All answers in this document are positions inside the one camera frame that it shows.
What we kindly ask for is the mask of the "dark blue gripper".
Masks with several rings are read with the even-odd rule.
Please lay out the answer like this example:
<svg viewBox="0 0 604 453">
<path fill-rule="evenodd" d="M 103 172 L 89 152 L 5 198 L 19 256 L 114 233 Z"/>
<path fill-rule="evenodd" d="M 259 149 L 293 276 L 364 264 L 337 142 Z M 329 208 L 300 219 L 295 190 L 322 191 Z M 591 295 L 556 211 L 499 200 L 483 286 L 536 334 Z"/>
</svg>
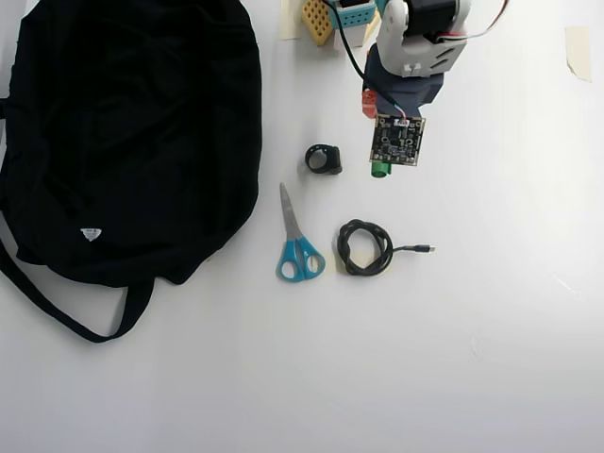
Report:
<svg viewBox="0 0 604 453">
<path fill-rule="evenodd" d="M 419 108 L 434 100 L 445 81 L 444 74 L 405 78 L 390 74 L 382 67 L 375 44 L 367 52 L 364 74 L 376 82 L 383 92 L 389 94 L 408 118 L 420 117 Z M 371 120 L 378 114 L 400 116 L 400 112 L 366 82 L 362 84 L 361 109 Z"/>
</svg>

